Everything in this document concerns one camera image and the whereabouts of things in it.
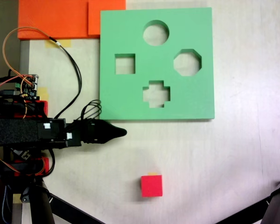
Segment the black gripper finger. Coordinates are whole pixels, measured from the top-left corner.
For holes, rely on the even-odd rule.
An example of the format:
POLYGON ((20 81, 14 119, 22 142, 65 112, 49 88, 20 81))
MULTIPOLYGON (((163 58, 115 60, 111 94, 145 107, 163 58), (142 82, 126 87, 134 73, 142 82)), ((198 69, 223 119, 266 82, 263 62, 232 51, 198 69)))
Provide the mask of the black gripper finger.
POLYGON ((113 140, 115 138, 124 137, 127 135, 127 130, 107 123, 106 126, 106 141, 113 140))

